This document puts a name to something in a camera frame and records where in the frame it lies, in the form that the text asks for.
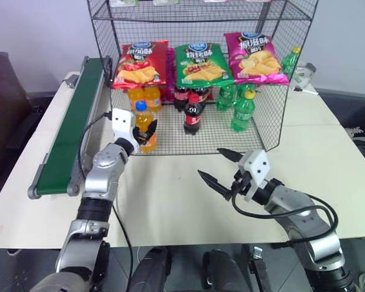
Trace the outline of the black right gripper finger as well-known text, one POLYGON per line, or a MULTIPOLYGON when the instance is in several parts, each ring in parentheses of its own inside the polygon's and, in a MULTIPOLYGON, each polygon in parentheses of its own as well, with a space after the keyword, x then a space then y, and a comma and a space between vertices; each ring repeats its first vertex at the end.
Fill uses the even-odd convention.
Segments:
POLYGON ((232 162, 239 162, 243 155, 239 152, 227 149, 227 148, 217 148, 217 151, 222 154, 226 159, 232 162))
POLYGON ((218 179, 201 170, 198 170, 198 174, 211 189, 219 193, 226 201, 231 199, 231 191, 225 186, 221 185, 218 182, 218 179))

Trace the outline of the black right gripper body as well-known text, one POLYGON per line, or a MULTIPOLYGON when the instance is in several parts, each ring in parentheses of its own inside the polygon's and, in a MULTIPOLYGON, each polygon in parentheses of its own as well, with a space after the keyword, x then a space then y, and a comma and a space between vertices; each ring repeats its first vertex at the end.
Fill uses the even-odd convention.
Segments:
POLYGON ((231 186, 231 195, 246 195, 251 188, 252 176, 249 172, 238 170, 234 175, 234 182, 231 186))

